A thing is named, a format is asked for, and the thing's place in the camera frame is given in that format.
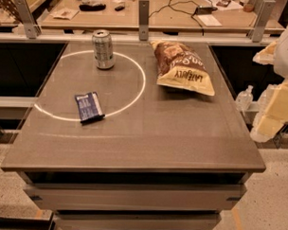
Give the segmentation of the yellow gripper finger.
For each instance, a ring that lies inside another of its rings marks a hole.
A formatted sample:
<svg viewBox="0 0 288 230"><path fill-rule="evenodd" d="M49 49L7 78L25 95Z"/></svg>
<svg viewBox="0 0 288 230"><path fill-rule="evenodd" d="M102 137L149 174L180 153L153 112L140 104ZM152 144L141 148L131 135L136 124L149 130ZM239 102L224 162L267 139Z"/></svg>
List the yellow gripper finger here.
<svg viewBox="0 0 288 230"><path fill-rule="evenodd" d="M274 52L276 50L278 41L274 41L269 44L266 48L258 52L254 57L253 61L258 64L267 65L274 63Z"/></svg>
<svg viewBox="0 0 288 230"><path fill-rule="evenodd" d="M277 84L277 89L265 109L255 116L251 138L264 143L275 137L279 130L288 122L288 80Z"/></svg>

